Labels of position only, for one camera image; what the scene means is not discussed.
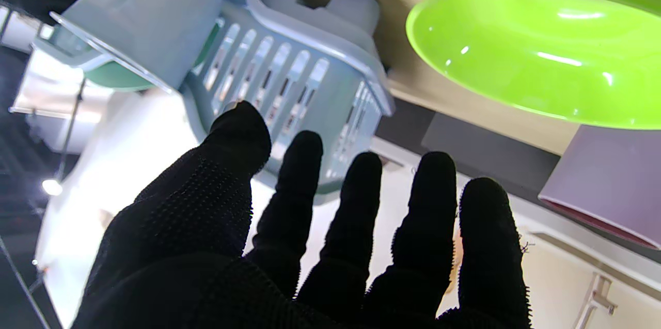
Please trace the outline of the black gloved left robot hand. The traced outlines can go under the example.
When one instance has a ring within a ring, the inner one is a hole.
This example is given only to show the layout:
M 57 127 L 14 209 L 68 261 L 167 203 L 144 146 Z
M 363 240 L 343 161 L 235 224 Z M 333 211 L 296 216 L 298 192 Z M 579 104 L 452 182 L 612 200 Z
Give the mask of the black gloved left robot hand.
M 323 143 L 291 142 L 244 254 L 251 179 L 271 155 L 262 116 L 237 103 L 107 227 L 73 328 L 531 328 L 508 193 L 428 152 L 392 264 L 367 287 L 382 162 L 357 155 L 318 263 L 301 287 Z

